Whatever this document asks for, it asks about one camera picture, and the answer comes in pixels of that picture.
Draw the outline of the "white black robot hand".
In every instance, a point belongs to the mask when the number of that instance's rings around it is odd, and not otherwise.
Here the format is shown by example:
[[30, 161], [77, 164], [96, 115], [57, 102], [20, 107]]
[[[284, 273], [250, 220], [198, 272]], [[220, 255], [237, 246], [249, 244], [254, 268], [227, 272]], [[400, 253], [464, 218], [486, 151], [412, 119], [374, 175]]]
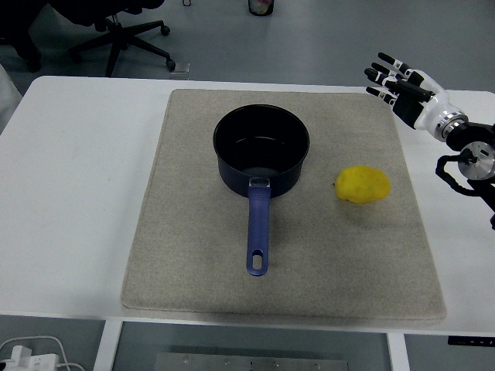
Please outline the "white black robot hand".
[[457, 112], [446, 90], [427, 73], [386, 53], [379, 53], [378, 58], [382, 64], [372, 63], [364, 71], [376, 85], [366, 92], [389, 105], [407, 126], [434, 132], [445, 117]]

